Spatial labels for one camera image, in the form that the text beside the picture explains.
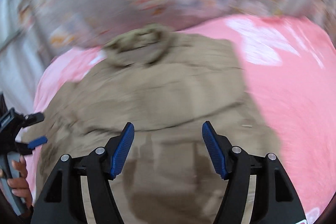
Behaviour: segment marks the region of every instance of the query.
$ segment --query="gray handle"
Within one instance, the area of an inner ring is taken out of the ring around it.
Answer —
[[[4,189],[4,194],[11,204],[14,212],[20,216],[25,213],[28,208],[23,198],[19,198],[12,193],[12,188],[7,184],[7,179],[19,178],[19,171],[15,170],[11,164],[12,160],[20,162],[20,154],[16,152],[9,152],[7,155],[0,155],[0,168],[4,173],[4,178],[1,178],[1,183]]]

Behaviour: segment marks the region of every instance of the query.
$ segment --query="person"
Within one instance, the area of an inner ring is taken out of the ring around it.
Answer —
[[[24,198],[27,208],[30,208],[33,203],[33,197],[27,182],[28,171],[26,167],[26,160],[23,156],[20,156],[20,162],[12,160],[11,164],[15,170],[20,172],[21,177],[8,179],[7,183],[12,188],[12,193],[15,196]],[[0,178],[3,176],[4,173],[0,169]]]

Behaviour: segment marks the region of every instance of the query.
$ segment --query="blue rubber tip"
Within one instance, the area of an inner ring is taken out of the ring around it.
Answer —
[[[27,147],[29,149],[32,149],[34,150],[36,147],[40,146],[40,145],[43,145],[45,143],[47,143],[48,139],[46,136],[42,136],[42,137],[39,137],[37,139],[34,139],[32,140],[28,145]]]
[[[216,173],[219,174],[222,179],[226,180],[228,172],[225,168],[225,157],[219,148],[211,128],[206,122],[202,126],[202,136]]]
[[[134,140],[134,125],[129,123],[114,155],[111,157],[111,177],[119,175],[124,167],[128,152]]]

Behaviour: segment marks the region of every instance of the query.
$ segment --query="pink blanket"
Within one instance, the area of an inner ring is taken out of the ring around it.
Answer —
[[[234,42],[249,92],[282,141],[282,162],[313,223],[336,191],[336,51],[309,20],[235,15],[185,30]],[[35,98],[43,111],[66,81],[101,61],[99,49],[74,48],[45,71]],[[35,190],[39,150],[30,160]]]

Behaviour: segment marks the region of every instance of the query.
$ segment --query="silver bolt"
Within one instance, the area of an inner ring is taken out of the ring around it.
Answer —
[[[105,152],[105,149],[103,147],[98,147],[96,149],[96,154],[101,155]]]
[[[276,156],[273,154],[273,153],[269,153],[268,154],[268,158],[270,159],[270,160],[276,160]]]
[[[69,155],[68,154],[64,154],[62,157],[61,157],[61,161],[67,161],[69,159]]]
[[[242,149],[239,146],[232,147],[232,152],[239,154],[242,151]]]

